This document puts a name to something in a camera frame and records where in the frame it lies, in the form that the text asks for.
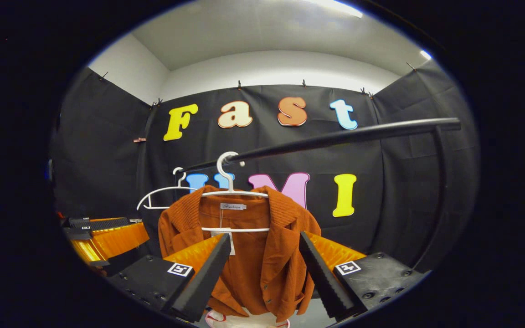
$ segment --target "black backdrop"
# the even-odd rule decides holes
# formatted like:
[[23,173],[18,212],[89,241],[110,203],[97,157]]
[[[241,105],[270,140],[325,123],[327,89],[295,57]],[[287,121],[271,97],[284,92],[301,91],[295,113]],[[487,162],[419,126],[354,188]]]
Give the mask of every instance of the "black backdrop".
[[135,214],[139,137],[150,105],[83,69],[67,91],[50,141],[57,210],[69,216]]
[[[305,100],[308,120],[303,125],[279,124],[278,104],[284,97]],[[452,152],[449,167],[453,181],[448,212],[442,216],[439,236],[427,259],[419,266],[421,270],[434,268],[458,237],[473,207],[479,150],[463,95],[432,61],[373,97],[344,89],[266,85],[203,92],[158,106],[144,104],[86,68],[67,92],[52,138],[57,208],[65,215],[140,215],[150,236],[146,247],[159,255],[157,222],[161,210],[141,207],[136,214],[135,207],[146,193],[176,185],[173,168],[215,160],[226,151],[240,153],[341,131],[335,111],[329,107],[338,99],[352,106],[350,118],[359,127],[421,118],[461,119],[462,130],[446,136]],[[220,108],[235,101],[249,104],[252,123],[219,127]],[[198,112],[191,115],[188,127],[181,129],[183,136],[163,141],[169,110],[189,104],[196,104]],[[146,143],[133,143],[137,137],[146,137]],[[385,251],[413,265],[429,242],[439,190],[438,157],[429,134],[295,152],[253,160],[244,168],[230,166],[227,171],[235,175],[235,187],[243,190],[252,188],[248,177],[253,174],[268,174],[279,190],[290,174],[309,174],[306,204],[323,236],[358,251]],[[198,173],[208,175],[207,183],[217,186],[215,168]],[[338,174],[356,175],[355,211],[335,218],[332,212],[338,186],[334,177]],[[169,205],[184,194],[163,191],[152,196],[152,203]],[[134,250],[128,259],[139,256],[138,252]]]

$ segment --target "ceiling light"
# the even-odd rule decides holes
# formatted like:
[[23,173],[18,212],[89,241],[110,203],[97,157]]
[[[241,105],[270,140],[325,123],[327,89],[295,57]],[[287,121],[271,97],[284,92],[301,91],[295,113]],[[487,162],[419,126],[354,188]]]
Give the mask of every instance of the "ceiling light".
[[431,55],[427,54],[425,50],[421,50],[421,56],[423,56],[427,60],[431,59]]
[[352,8],[352,7],[348,6],[348,5],[344,5],[341,2],[337,2],[337,1],[334,1],[334,0],[303,0],[303,1],[313,2],[313,4],[317,4],[317,5],[325,7],[325,8],[334,9],[334,10],[337,10],[339,12],[346,13],[346,14],[349,14],[349,15],[352,15],[352,16],[356,16],[356,17],[360,17],[360,18],[362,17],[362,13],[359,12],[357,9]]

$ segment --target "orange jacket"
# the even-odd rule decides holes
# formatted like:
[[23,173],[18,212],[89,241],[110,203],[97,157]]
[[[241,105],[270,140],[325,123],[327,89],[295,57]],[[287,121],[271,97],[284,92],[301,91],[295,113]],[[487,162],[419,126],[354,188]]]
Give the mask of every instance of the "orange jacket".
[[[311,213],[288,196],[268,186],[254,189],[268,199],[254,196],[202,193],[223,191],[206,185],[181,197],[159,218],[162,256],[211,237],[204,228],[269,228],[267,232],[232,233],[236,255],[228,257],[208,305],[224,315],[246,317],[271,312],[277,322],[305,313],[314,283],[299,252],[299,232],[321,235]],[[221,210],[220,203],[244,204],[245,210]]]

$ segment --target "pink letter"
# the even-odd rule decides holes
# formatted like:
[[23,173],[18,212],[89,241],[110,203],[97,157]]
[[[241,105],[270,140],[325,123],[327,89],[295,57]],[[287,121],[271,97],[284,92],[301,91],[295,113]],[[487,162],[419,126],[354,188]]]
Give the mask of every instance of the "pink letter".
[[[301,205],[303,208],[307,208],[307,195],[306,187],[307,181],[309,181],[309,174],[304,172],[298,172],[296,174],[291,174],[287,178],[283,190],[281,193],[285,196],[293,199],[297,204]],[[252,188],[256,189],[263,187],[263,185],[268,185],[269,187],[277,190],[277,187],[273,183],[268,174],[255,174],[248,178],[248,182],[252,185]]]

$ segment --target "yellow letter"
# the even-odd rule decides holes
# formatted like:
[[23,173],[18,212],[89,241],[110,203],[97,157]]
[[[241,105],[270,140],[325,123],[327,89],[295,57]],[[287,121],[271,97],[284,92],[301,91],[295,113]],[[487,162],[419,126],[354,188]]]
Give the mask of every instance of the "yellow letter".
[[190,124],[190,114],[184,114],[185,112],[196,114],[198,112],[198,105],[191,104],[169,111],[169,127],[167,127],[167,133],[163,136],[164,141],[181,138],[183,133],[180,131],[180,125],[182,129],[185,129],[188,127],[188,124]]
[[338,185],[337,207],[334,210],[334,218],[340,216],[350,216],[354,213],[352,207],[352,188],[356,182],[356,176],[353,174],[340,174],[334,177]]
[[220,115],[218,118],[218,125],[221,128],[231,128],[235,125],[239,127],[245,127],[252,123],[252,118],[248,113],[250,107],[246,102],[229,102],[220,108],[220,111],[224,114]]

